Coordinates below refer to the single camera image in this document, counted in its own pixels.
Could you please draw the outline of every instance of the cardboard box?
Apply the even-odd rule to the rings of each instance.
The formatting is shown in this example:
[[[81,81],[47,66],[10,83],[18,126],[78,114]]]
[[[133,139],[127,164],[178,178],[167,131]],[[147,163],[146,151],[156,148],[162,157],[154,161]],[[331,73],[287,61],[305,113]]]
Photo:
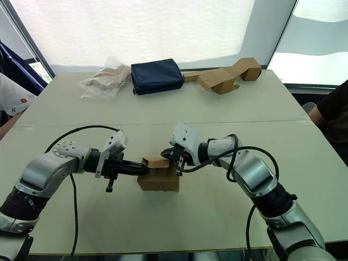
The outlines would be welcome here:
[[[143,158],[141,163],[147,165],[150,172],[138,177],[142,190],[162,190],[179,192],[180,177],[172,162],[163,157]]]

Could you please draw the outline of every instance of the white table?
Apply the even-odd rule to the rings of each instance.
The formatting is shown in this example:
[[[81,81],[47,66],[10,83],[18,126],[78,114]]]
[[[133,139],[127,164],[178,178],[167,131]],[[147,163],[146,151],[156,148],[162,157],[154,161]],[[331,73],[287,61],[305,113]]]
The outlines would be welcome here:
[[[122,129],[129,137],[125,159],[138,161],[142,156],[158,155],[169,146],[174,126],[123,125]],[[280,182],[299,197],[300,205],[325,241],[348,239],[348,171],[309,120],[192,126],[201,133],[202,140],[235,133],[244,145],[268,150],[278,161]],[[4,199],[10,192],[30,160],[72,128],[13,128],[0,141],[0,198]],[[72,134],[66,140],[101,148],[110,132],[88,129]],[[266,157],[262,158],[271,166]],[[184,175],[179,193],[142,191],[136,177],[120,175],[111,194],[105,192],[107,181],[95,179],[91,173],[75,174],[79,212],[76,254],[246,247],[245,224],[251,201],[236,184],[226,180],[225,173],[223,169],[207,166]],[[66,179],[41,213],[32,233],[31,253],[69,253],[73,228],[72,185]],[[271,246],[266,225],[258,213],[254,214],[251,223],[251,245]]]
[[[179,90],[134,95],[131,82],[112,102],[86,101],[76,83],[92,73],[64,73],[20,118],[17,126],[138,125],[307,120],[308,116],[270,70],[254,82],[237,82],[239,89],[224,95],[205,91],[196,82]]]

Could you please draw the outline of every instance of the white shirt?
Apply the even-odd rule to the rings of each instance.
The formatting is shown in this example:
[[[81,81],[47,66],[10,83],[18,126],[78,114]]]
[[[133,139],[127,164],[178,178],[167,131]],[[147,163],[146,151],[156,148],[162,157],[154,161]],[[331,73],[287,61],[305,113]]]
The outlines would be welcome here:
[[[0,73],[0,111],[15,116],[26,110],[35,97],[31,92]]]

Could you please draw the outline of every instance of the person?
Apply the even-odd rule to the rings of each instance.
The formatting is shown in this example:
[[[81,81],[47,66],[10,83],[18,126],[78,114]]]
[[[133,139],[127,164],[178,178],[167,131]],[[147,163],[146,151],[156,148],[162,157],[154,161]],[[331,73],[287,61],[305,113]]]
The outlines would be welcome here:
[[[348,166],[348,80],[322,99],[309,117]]]
[[[0,113],[12,116],[0,127],[0,140],[32,104],[35,95],[0,73]]]

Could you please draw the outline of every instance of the navy blue pouch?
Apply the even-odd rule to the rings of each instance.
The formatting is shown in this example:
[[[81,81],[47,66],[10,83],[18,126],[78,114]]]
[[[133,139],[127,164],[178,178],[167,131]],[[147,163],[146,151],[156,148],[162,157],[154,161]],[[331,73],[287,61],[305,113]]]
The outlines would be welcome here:
[[[173,59],[132,64],[133,92],[139,95],[180,89],[184,78]]]

